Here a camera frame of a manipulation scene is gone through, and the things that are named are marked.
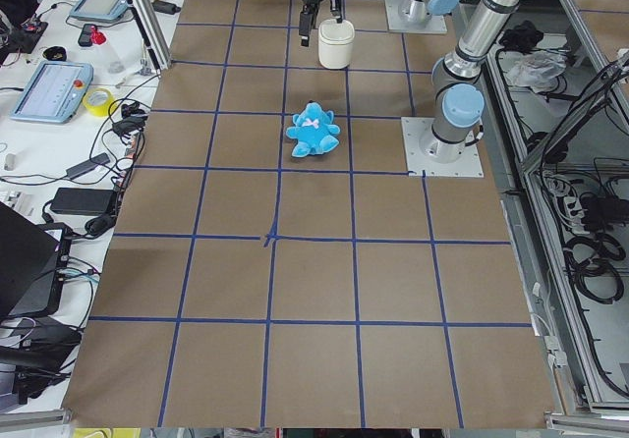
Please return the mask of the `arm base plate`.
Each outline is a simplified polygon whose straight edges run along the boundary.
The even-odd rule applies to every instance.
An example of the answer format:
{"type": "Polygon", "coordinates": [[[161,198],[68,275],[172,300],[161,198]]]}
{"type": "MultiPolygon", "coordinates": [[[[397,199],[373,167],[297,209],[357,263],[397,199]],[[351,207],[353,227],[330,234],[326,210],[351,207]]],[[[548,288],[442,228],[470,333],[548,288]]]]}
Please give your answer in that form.
{"type": "Polygon", "coordinates": [[[407,173],[414,177],[482,178],[484,171],[469,131],[459,143],[445,143],[432,133],[433,118],[403,117],[402,136],[407,173]]]}
{"type": "Polygon", "coordinates": [[[397,33],[446,34],[443,16],[428,12],[427,5],[418,0],[384,0],[388,30],[397,33]]]}

